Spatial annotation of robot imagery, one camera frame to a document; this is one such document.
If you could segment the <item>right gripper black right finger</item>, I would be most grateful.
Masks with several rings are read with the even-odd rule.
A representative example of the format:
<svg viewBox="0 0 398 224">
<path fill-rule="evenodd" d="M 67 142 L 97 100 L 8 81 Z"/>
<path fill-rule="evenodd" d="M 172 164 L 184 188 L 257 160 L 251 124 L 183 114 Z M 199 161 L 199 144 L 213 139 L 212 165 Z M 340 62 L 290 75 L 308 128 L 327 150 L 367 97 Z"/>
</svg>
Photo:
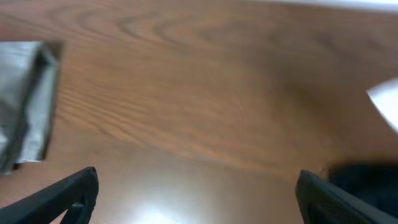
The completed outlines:
<svg viewBox="0 0 398 224">
<path fill-rule="evenodd" d="M 295 195 L 305 223 L 397 223 L 396 217 L 308 170 L 300 172 Z"/>
</svg>

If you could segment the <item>khaki green shorts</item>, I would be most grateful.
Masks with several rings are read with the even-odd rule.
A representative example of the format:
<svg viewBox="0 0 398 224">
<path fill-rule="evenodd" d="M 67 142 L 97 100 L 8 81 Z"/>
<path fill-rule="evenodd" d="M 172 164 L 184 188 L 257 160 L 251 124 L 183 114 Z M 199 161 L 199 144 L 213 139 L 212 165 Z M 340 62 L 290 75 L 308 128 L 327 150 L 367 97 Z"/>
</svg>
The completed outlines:
<svg viewBox="0 0 398 224">
<path fill-rule="evenodd" d="M 44 159 L 59 62 L 44 41 L 1 42 L 1 174 Z"/>
</svg>

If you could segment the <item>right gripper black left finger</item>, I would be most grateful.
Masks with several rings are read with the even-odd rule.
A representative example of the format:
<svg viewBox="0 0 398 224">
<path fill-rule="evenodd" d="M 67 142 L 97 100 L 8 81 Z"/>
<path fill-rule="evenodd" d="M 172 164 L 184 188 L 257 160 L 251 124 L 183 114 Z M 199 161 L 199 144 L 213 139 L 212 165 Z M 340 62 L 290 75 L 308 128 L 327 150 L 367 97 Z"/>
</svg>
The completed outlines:
<svg viewBox="0 0 398 224">
<path fill-rule="evenodd" d="M 99 181 L 96 169 L 87 167 L 1 209 L 1 223 L 51 223 L 64 213 L 62 223 L 88 224 Z"/>
</svg>

